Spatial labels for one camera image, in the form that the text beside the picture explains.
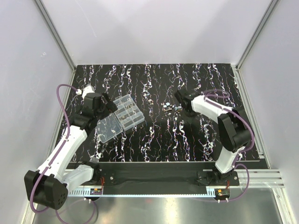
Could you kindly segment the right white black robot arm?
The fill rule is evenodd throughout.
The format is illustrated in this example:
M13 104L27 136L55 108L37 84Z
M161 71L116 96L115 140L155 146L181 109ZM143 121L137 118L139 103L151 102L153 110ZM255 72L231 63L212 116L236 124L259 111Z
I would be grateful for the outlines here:
M217 123L222 149L213 170L206 178L208 183L220 184L228 181L236 167L237 159L242 153L251 150L255 144L255 134L245 109L213 101L212 98L230 97L228 92L220 89L201 93L188 93L185 89L181 89L176 91L174 96L187 117L193 118L197 114L203 114Z

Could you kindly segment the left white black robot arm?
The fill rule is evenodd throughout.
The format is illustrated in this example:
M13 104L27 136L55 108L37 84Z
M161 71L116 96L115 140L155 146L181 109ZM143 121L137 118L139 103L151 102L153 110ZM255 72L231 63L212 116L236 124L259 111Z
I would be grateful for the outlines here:
M90 85L77 89L76 94L82 96L83 104L72 118L65 117L67 129L61 140L36 171L29 170L24 176L27 197L34 213L39 213L35 204L58 210L69 192L85 182L95 184L101 180L100 167L93 161L78 165L69 173L65 170L98 121L116 112L117 106L107 93L97 93Z

